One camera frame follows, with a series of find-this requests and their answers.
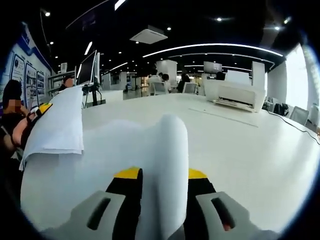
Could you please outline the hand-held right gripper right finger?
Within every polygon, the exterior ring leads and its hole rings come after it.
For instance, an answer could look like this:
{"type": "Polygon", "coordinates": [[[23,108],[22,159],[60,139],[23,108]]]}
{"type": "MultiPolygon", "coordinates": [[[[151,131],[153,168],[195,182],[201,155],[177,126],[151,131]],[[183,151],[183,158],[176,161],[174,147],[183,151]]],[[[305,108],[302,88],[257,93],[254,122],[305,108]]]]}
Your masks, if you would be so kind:
{"type": "Polygon", "coordinates": [[[203,172],[190,168],[184,234],[186,240],[248,240],[249,212],[225,192],[217,192],[203,172]]]}

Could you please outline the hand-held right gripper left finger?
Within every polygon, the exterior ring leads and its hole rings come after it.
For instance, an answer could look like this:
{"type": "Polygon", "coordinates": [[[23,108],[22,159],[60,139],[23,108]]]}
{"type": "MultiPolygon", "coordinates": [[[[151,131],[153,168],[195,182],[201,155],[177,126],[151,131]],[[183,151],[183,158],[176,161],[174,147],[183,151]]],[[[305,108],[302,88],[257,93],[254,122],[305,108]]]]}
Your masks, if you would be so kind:
{"type": "Polygon", "coordinates": [[[69,219],[70,240],[133,240],[141,214],[143,169],[113,175],[105,191],[77,205],[69,219]]]}

